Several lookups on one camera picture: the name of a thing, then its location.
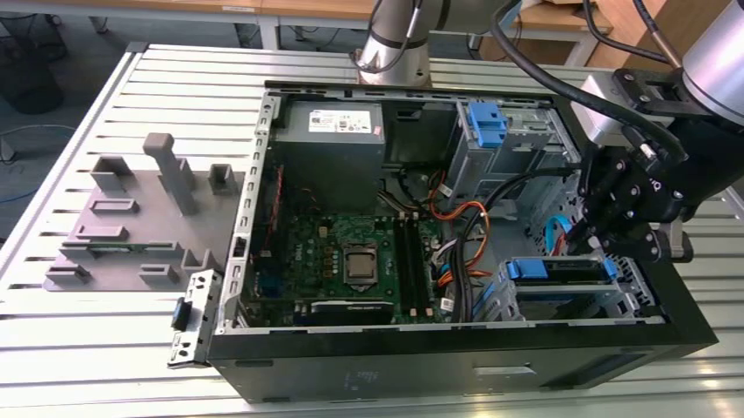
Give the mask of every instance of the ram slot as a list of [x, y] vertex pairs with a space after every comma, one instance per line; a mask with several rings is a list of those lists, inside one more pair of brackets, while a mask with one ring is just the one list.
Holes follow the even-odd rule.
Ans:
[[413, 303], [420, 316], [431, 316], [428, 303], [428, 288], [426, 286], [426, 271], [423, 262], [423, 244], [415, 221], [405, 222], [408, 277], [413, 287]]
[[399, 311], [415, 316], [413, 284], [409, 277], [409, 260], [407, 259], [405, 220], [395, 221], [392, 236], [395, 239], [395, 264], [397, 266]]

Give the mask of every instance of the label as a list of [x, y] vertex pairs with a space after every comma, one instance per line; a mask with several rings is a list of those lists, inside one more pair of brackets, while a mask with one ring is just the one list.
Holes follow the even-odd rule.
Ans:
[[221, 6], [222, 11], [245, 11], [247, 13], [253, 13], [255, 9], [252, 7], [240, 6]]
[[442, 298], [439, 309], [442, 309], [444, 312], [451, 312], [454, 310], [454, 300]]
[[452, 196], [452, 189], [450, 189], [443, 183], [439, 185], [439, 192], [442, 193], [442, 195], [444, 195], [447, 198], [450, 196]]
[[372, 133], [372, 116], [368, 111], [312, 111], [309, 132]]

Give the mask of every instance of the green circuit board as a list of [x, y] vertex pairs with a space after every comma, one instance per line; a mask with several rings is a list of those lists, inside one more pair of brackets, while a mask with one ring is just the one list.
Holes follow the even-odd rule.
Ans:
[[[268, 326], [293, 325], [293, 300], [384, 301], [395, 307], [393, 323], [439, 321], [435, 309], [431, 309], [430, 315], [418, 313], [413, 316], [400, 309], [395, 221], [392, 217], [380, 216], [301, 215], [293, 218], [281, 252], [281, 277], [268, 280], [276, 289], [271, 296], [260, 298], [263, 310], [267, 311], [263, 317], [269, 322]], [[439, 236], [439, 224], [432, 220], [420, 220], [415, 222], [415, 226], [422, 243], [422, 260], [427, 260], [431, 254], [430, 246]], [[376, 254], [376, 283], [359, 289], [344, 283], [344, 249], [361, 246], [372, 248]], [[426, 289], [422, 291], [426, 292], [427, 299], [434, 300], [426, 262], [422, 269], [426, 272]], [[287, 303], [272, 302], [272, 297], [285, 300]]]

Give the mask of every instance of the slotted aluminum surface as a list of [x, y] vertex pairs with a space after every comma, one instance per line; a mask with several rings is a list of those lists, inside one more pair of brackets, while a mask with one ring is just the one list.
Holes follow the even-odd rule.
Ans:
[[[587, 74], [546, 68], [574, 85]], [[510, 64], [434, 59], [431, 75], [434, 87], [543, 91]], [[0, 252], [2, 417], [744, 414], [744, 225], [725, 193], [686, 225], [697, 257], [677, 267], [721, 342], [586, 391], [248, 405], [213, 369], [165, 369], [178, 293], [46, 293], [43, 272], [93, 187], [97, 156], [154, 169], [142, 138], [165, 131], [193, 170], [212, 163], [239, 170], [265, 79], [352, 83], [353, 70], [339, 54], [186, 46], [150, 45], [121, 59]]]

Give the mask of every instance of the floor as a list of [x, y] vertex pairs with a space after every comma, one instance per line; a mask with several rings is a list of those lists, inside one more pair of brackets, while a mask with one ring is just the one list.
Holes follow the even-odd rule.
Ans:
[[[98, 35], [85, 17], [61, 16], [60, 20], [58, 32], [66, 44], [68, 56], [50, 63], [49, 68], [65, 93], [64, 104], [41, 115], [22, 115], [0, 99], [0, 132], [25, 125], [77, 126], [129, 42], [239, 47], [236, 28], [231, 24], [110, 18], [108, 32]], [[260, 48], [260, 36], [255, 30], [253, 25], [243, 25], [237, 33], [244, 46]], [[335, 29], [321, 28], [305, 32], [304, 37], [305, 40], [297, 42], [291, 28], [281, 28], [281, 47], [295, 51], [319, 49], [348, 52], [363, 46], [365, 34], [361, 30], [336, 32]], [[464, 37], [432, 35], [430, 55], [471, 59]], [[13, 198], [35, 189], [69, 136], [70, 132], [61, 128], [31, 129], [3, 136], [5, 143], [17, 151], [17, 155], [10, 165], [0, 164], [0, 245], [22, 215], [30, 194], [19, 199]]]

